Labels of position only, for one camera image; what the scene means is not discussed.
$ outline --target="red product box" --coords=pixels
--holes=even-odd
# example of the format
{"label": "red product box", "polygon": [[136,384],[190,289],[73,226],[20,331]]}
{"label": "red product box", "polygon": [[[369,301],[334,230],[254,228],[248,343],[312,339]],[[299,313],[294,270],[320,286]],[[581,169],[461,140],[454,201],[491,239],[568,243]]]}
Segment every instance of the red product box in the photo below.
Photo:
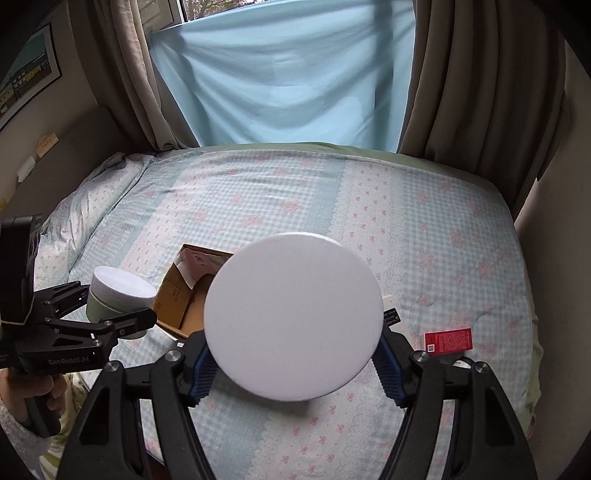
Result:
{"label": "red product box", "polygon": [[431,355],[472,350],[472,330],[425,333],[425,350]]}

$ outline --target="white lid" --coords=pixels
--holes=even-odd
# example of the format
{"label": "white lid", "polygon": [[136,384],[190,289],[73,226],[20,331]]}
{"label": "white lid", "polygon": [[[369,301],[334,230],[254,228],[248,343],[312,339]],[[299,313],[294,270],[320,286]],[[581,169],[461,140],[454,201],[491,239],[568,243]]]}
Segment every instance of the white lid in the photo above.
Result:
{"label": "white lid", "polygon": [[284,233],[238,251],[213,279],[205,336],[220,368],[273,400],[320,397],[374,354],[384,323],[379,285],[353,251]]}
{"label": "white lid", "polygon": [[95,268],[90,291],[120,312],[151,307],[156,296],[156,289],[143,278],[113,267]]}

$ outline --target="poster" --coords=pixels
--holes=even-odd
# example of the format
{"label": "poster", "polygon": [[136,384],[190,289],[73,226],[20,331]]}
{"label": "poster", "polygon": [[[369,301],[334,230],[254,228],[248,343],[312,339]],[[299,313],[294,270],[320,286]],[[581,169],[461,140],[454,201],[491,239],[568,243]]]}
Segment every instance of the poster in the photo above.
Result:
{"label": "poster", "polygon": [[60,76],[51,25],[48,24],[27,41],[0,83],[0,129]]}

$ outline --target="open cardboard box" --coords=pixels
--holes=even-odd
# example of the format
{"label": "open cardboard box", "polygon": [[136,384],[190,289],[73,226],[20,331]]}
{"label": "open cardboard box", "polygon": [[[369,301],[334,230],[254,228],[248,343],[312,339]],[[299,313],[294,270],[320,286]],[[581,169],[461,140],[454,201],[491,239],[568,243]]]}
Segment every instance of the open cardboard box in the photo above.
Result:
{"label": "open cardboard box", "polygon": [[158,325],[178,338],[203,330],[205,297],[213,277],[232,254],[183,245],[168,269],[152,307]]}

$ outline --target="hand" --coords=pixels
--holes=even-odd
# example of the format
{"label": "hand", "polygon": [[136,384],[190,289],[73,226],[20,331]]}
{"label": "hand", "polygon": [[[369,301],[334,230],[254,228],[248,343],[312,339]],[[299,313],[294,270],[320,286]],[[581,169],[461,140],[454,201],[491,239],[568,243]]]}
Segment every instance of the hand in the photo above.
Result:
{"label": "hand", "polygon": [[67,387],[63,375],[34,377],[11,368],[0,370],[0,397],[7,410],[21,424],[26,423],[29,418],[25,398],[40,397],[47,393],[50,395],[47,408],[61,417],[66,410]]}

